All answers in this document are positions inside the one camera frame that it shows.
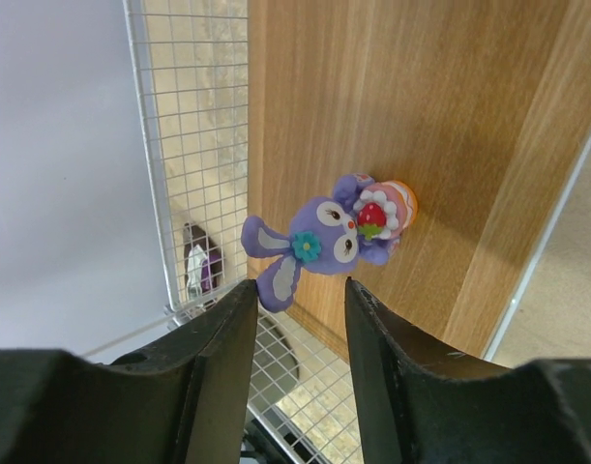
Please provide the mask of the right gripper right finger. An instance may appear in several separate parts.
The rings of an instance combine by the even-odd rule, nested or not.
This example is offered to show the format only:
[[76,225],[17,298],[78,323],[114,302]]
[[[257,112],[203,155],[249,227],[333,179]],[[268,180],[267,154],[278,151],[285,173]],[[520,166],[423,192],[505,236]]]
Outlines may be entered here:
[[344,307],[366,462],[591,463],[591,358],[487,362],[353,279]]

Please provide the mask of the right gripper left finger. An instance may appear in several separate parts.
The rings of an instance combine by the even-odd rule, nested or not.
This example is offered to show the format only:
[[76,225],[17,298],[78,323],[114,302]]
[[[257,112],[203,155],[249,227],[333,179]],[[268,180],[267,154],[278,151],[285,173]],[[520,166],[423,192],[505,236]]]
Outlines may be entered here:
[[110,364],[0,349],[0,463],[236,463],[257,325],[253,280]]

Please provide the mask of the purple bunny toy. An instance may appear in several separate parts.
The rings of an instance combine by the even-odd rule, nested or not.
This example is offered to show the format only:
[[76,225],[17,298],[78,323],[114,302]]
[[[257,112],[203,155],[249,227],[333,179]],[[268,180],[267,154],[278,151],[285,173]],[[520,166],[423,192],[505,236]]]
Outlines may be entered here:
[[416,195],[405,183],[355,173],[340,177],[330,197],[309,200],[286,235],[261,217],[247,217],[241,233],[247,256],[277,258],[256,279],[261,305],[287,310],[303,270],[333,276],[352,272],[361,260],[385,265],[417,213]]

